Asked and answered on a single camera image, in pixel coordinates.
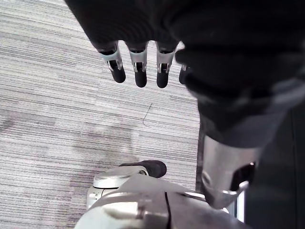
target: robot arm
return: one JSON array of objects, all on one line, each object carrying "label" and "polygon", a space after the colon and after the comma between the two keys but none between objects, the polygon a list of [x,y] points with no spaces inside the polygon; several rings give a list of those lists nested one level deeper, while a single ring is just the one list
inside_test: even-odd
[{"label": "robot arm", "polygon": [[180,82],[198,99],[201,190],[226,207],[254,176],[260,153],[287,111],[305,97],[302,1],[66,0],[114,80],[126,42],[136,84],[146,85],[146,45],[157,42],[157,84],[176,53]]}]

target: robotic hand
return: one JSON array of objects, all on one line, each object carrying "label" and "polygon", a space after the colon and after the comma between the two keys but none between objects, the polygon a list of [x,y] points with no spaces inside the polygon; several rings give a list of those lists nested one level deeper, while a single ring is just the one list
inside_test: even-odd
[{"label": "robotic hand", "polygon": [[179,80],[200,113],[196,190],[216,209],[233,202],[287,111],[305,97],[303,3],[65,1],[118,83],[125,80],[118,40],[130,50],[139,87],[147,83],[147,42],[156,41],[160,88],[184,43],[175,54]]}]

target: striped carpet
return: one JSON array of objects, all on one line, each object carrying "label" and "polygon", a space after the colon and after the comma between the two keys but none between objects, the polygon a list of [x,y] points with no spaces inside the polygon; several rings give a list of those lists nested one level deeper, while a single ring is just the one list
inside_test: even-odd
[{"label": "striped carpet", "polygon": [[179,84],[138,88],[120,43],[117,84],[62,0],[0,0],[0,228],[73,228],[93,176],[123,162],[162,160],[164,179],[194,188],[199,115]]}]

